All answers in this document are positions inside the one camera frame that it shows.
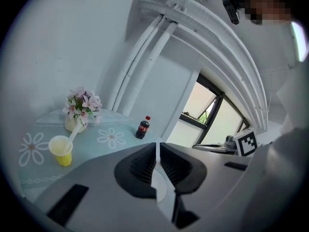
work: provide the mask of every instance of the white ceiling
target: white ceiling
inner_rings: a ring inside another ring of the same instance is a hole
[[[291,24],[260,26],[245,19],[245,15],[241,13],[240,23],[234,25],[229,20],[222,0],[196,1],[216,13],[245,44],[260,73],[268,105],[271,96],[272,114],[276,114],[278,108],[278,113],[284,119],[285,116],[282,115],[283,107],[276,92],[282,87],[287,76],[298,64],[296,42]],[[283,120],[277,120],[276,122],[283,123]]]

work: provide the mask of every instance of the soda bottle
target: soda bottle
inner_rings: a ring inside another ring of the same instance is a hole
[[[138,128],[138,130],[136,131],[135,133],[135,136],[139,139],[143,139],[146,132],[148,131],[148,128],[149,128],[149,121],[150,121],[150,117],[149,116],[146,116],[146,119],[143,120],[141,123],[140,123],[140,126]]]

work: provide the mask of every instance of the straw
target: straw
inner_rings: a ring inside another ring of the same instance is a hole
[[[69,141],[67,142],[67,145],[64,148],[64,152],[67,152],[69,150],[71,143],[73,142],[74,138],[76,137],[76,134],[78,133],[78,131],[82,127],[82,123],[80,123],[78,120],[79,119],[76,120],[77,124],[76,124],[71,136],[69,137]]]

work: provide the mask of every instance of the window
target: window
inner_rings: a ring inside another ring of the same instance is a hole
[[[203,129],[179,119],[167,142],[191,148],[202,132]]]
[[[249,126],[224,92],[199,75],[167,142],[185,147],[223,144],[227,135],[234,135]]]
[[[196,82],[183,112],[195,119],[199,119],[204,115],[215,97],[214,93]]]
[[[242,117],[224,99],[211,128],[202,141],[202,144],[223,144],[226,136],[234,135],[241,126],[241,123]]]

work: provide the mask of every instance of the light blue tablecloth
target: light blue tablecloth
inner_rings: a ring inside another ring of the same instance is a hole
[[[151,130],[137,139],[140,121],[127,116],[102,111],[102,122],[89,123],[73,141],[72,164],[60,166],[48,149],[48,142],[57,135],[70,136],[64,128],[65,115],[56,110],[40,118],[26,133],[19,150],[19,178],[24,190],[45,188],[85,161],[136,145],[161,142]]]

